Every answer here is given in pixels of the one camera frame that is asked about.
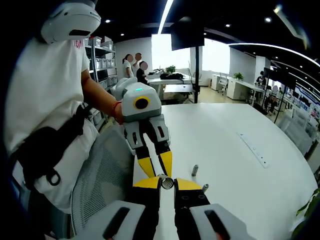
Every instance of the window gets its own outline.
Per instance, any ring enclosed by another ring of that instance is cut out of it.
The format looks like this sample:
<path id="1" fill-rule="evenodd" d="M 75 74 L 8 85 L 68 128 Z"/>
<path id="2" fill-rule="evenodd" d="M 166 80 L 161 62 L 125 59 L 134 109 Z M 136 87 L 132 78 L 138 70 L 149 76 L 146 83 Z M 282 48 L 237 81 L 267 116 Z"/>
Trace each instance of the window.
<path id="1" fill-rule="evenodd" d="M 205 38 L 202 47 L 202 70 L 229 74 L 230 47 L 225 43 Z"/>
<path id="2" fill-rule="evenodd" d="M 154 34 L 151 37 L 152 66 L 166 68 L 174 65 L 177 69 L 187 69 L 190 62 L 190 48 L 172 51 L 170 34 Z"/>

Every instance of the computer screen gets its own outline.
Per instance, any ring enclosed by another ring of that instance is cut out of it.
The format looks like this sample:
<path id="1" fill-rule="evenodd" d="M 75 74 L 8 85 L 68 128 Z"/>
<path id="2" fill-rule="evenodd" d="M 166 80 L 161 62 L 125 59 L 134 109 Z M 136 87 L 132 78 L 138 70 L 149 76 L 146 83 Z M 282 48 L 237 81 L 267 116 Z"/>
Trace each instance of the computer screen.
<path id="1" fill-rule="evenodd" d="M 172 50 L 205 45 L 203 23 L 185 16 L 170 27 Z"/>
<path id="2" fill-rule="evenodd" d="M 294 96 L 295 98 L 298 99 L 298 98 L 299 98 L 299 93 L 297 93 L 297 92 L 294 91 L 293 94 L 292 94 L 292 96 Z"/>

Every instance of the ceiling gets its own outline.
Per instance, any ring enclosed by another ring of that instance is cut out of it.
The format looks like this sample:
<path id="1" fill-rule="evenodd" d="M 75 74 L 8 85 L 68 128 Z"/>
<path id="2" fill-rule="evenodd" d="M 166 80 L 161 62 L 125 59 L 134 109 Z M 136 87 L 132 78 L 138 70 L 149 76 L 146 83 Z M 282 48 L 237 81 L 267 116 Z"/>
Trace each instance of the ceiling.
<path id="1" fill-rule="evenodd" d="M 108 36 L 113 42 L 150 37 L 157 34 L 167 0 L 105 1 L 99 0 L 97 12 L 102 18 L 96 36 Z M 290 20 L 307 36 L 307 45 L 294 37 L 281 19 L 274 13 L 278 4 L 289 13 Z M 320 43 L 314 2 L 269 0 L 243 3 L 242 1 L 174 0 L 162 33 L 170 33 L 170 23 L 184 16 L 203 21 L 206 38 L 230 43 L 270 44 L 297 51 L 320 63 Z M 306 80 L 320 91 L 320 67 L 294 53 L 265 46 L 232 46 L 251 55 L 264 56 L 277 61 L 278 67 L 288 67 L 289 72 Z"/>

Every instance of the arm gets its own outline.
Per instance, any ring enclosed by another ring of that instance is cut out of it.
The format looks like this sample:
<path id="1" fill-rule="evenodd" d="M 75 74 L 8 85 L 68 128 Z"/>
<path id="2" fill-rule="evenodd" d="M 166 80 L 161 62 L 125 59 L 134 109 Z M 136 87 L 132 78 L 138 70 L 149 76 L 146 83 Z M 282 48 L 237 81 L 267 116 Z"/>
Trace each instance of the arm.
<path id="1" fill-rule="evenodd" d="M 126 70 L 126 74 L 128 75 L 128 77 L 129 77 L 129 78 L 131 78 L 131 75 L 130 75 L 130 68 L 129 68 L 129 67 L 127 67 L 125 70 Z"/>
<path id="2" fill-rule="evenodd" d="M 120 124 L 123 123 L 121 104 L 118 104 L 114 110 L 117 100 L 90 77 L 88 69 L 81 73 L 81 85 L 84 101 L 87 104 L 116 118 Z"/>

